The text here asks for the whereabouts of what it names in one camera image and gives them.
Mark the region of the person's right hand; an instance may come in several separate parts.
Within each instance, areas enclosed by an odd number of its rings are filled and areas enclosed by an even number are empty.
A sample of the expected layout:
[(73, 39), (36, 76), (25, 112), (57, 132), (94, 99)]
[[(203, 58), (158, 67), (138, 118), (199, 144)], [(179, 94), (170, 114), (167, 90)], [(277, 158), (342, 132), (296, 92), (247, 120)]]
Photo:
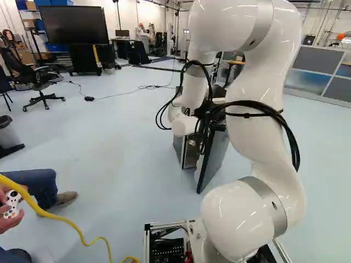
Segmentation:
[(9, 229), (17, 226), (22, 221), (23, 217), (24, 217), (24, 210), (23, 209), (20, 209), (19, 214), (11, 219), (5, 219), (1, 215), (1, 222), (0, 222), (1, 234), (4, 234)]

